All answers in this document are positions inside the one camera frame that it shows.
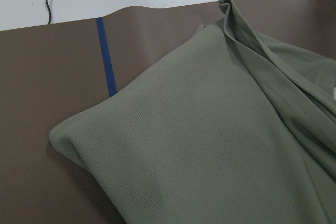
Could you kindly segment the olive green long-sleeve shirt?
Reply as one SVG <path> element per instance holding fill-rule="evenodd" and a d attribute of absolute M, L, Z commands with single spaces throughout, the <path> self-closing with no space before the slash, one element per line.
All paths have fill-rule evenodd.
<path fill-rule="evenodd" d="M 50 132 L 127 223 L 335 223 L 335 61 L 224 16 Z"/>

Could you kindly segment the blue tape grid lines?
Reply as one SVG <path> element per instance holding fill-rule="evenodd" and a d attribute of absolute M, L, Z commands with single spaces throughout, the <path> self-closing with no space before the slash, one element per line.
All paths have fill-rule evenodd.
<path fill-rule="evenodd" d="M 113 72 L 113 66 L 110 56 L 110 50 L 109 45 L 107 41 L 107 34 L 104 27 L 104 21 L 102 17 L 96 18 L 96 27 L 98 32 L 98 38 L 99 38 L 99 44 L 101 49 L 101 55 L 102 55 L 102 62 L 106 77 L 106 83 L 108 88 L 108 95 L 109 97 L 112 97 L 117 93 L 117 85 L 115 82 L 114 72 Z"/>

